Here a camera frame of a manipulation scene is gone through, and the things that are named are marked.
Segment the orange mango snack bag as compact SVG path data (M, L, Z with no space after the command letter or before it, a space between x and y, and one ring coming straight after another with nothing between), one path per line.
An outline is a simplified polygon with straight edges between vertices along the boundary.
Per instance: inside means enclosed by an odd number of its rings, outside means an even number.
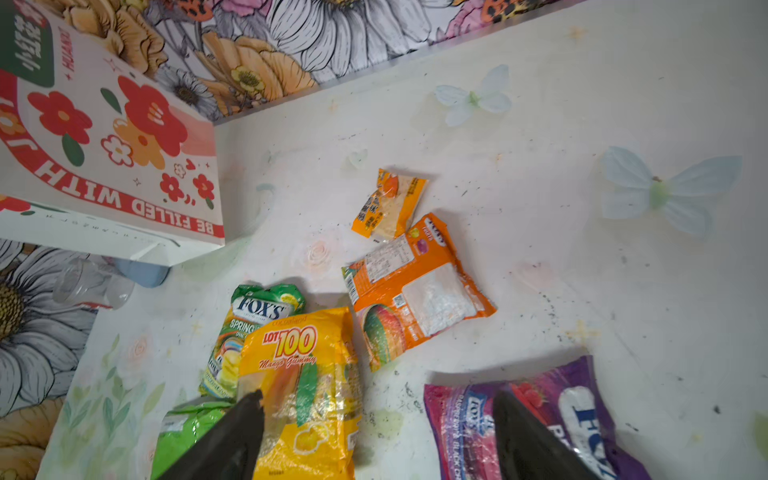
M373 372L464 320L496 312L434 213L344 266L342 276Z

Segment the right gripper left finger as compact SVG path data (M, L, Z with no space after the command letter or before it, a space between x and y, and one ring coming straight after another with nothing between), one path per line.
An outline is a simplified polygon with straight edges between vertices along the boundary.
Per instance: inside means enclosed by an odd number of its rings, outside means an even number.
M262 392L257 390L226 415L159 479L250 479L265 430Z

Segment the clear plastic cup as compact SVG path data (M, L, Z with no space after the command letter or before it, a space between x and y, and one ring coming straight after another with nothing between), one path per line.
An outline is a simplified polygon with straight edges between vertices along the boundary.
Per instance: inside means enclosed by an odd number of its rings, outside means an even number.
M119 309L133 293L135 283L109 264L88 259L69 261L58 275L52 298L67 306Z

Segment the purple Fox's candy bag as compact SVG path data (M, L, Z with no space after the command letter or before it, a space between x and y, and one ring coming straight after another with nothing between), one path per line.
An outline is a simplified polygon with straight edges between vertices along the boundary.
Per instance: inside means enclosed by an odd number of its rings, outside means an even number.
M615 424L600 395L592 356L528 378L462 386L427 384L424 403L444 479L503 479L493 400L512 393L570 448L596 479L646 479L643 464L616 443Z

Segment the green Fox's candy bag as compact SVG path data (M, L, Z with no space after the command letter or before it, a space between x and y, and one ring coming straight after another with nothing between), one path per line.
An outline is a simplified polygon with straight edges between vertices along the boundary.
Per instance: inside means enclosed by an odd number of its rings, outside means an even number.
M293 284L270 288L239 285L203 370L199 392L216 399L233 399L247 337L273 321L301 314L304 308L305 297Z

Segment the white paper bag red flower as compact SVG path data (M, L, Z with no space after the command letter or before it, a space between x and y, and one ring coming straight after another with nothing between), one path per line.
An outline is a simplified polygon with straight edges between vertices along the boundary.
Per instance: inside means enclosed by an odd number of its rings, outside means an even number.
M221 248L213 124L132 7L1 5L1 235L173 266Z

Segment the yellow Lot 100 gummy bag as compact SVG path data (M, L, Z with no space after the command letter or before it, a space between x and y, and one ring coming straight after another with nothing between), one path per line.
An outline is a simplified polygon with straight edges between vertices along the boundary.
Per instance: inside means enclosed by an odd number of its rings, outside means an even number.
M275 320L245 340L238 396L260 391L256 479L352 479L362 387L346 307Z

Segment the small orange snack packet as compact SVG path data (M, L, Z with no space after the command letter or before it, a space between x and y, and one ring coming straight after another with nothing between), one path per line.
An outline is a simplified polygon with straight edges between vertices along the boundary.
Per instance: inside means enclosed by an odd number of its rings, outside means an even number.
M428 180L380 169L376 190L352 223L352 231L378 242L389 242L411 225Z

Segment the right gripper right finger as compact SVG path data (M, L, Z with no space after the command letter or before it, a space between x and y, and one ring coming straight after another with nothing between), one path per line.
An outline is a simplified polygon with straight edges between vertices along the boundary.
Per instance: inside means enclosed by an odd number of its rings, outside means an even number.
M492 415L504 480L597 478L512 393L500 391L495 395Z

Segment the bright green chips bag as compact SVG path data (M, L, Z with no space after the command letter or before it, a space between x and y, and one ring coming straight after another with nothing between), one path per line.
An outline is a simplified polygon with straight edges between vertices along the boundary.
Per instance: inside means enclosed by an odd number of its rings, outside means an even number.
M200 397L175 406L164 416L153 459L151 479L159 479L232 408L231 400Z

